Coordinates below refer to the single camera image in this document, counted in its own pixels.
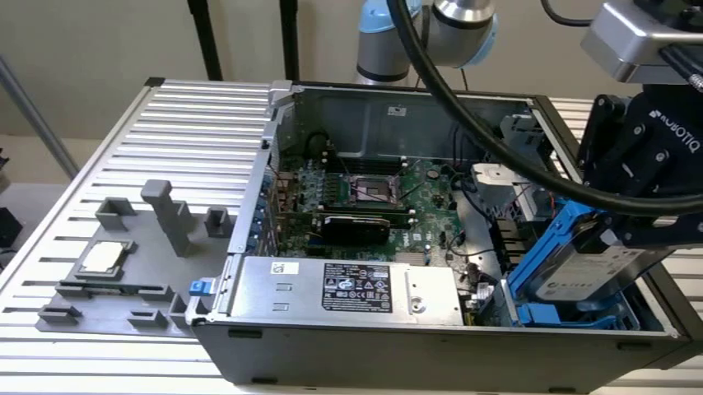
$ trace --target cpu socket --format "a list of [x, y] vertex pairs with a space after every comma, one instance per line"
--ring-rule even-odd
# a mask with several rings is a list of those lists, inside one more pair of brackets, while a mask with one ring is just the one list
[[395, 177], [354, 175], [350, 178], [350, 185], [353, 201], [398, 204], [398, 183]]

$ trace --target robotiq logo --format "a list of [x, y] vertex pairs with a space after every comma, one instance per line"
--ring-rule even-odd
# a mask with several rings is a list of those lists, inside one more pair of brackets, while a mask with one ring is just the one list
[[695, 139], [694, 135], [686, 128], [679, 125], [677, 122], [674, 122], [669, 117], [662, 114], [662, 111], [654, 110], [650, 113], [650, 116], [654, 119], [659, 119], [665, 125], [667, 125], [667, 128], [671, 129], [671, 132], [675, 133], [677, 137], [681, 138], [683, 144], [689, 147], [689, 150], [694, 154], [701, 149], [701, 142]]

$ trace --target motherboard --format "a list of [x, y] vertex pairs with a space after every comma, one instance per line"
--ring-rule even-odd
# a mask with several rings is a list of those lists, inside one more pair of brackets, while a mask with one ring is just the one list
[[457, 175], [433, 160], [289, 158], [278, 183], [279, 256], [445, 264], [446, 244], [462, 231]]

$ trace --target black pole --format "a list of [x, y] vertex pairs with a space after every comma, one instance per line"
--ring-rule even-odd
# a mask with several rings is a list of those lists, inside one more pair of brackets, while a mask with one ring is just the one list
[[286, 79], [301, 80], [301, 63], [298, 61], [298, 0], [279, 0], [282, 12], [283, 61]]
[[190, 13], [196, 23], [198, 41], [203, 52], [203, 61], [211, 81], [222, 81], [221, 57], [218, 56], [218, 45], [213, 33], [213, 21], [210, 20], [208, 0], [188, 0]]

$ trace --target power supply label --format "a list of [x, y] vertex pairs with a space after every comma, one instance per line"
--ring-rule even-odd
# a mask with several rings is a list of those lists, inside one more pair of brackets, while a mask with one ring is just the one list
[[322, 307], [329, 311], [393, 313], [389, 266], [326, 263]]

